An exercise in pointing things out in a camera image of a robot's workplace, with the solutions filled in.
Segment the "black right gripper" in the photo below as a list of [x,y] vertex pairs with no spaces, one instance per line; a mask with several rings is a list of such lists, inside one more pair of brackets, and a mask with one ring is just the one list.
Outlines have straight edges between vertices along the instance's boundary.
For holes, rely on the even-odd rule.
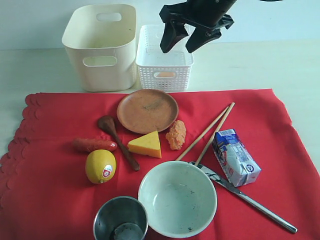
[[160,42],[163,53],[168,53],[180,40],[188,36],[185,24],[195,27],[185,47],[193,53],[203,45],[219,39],[220,28],[229,29],[234,20],[227,11],[234,0],[187,0],[164,5],[159,13],[165,23]]

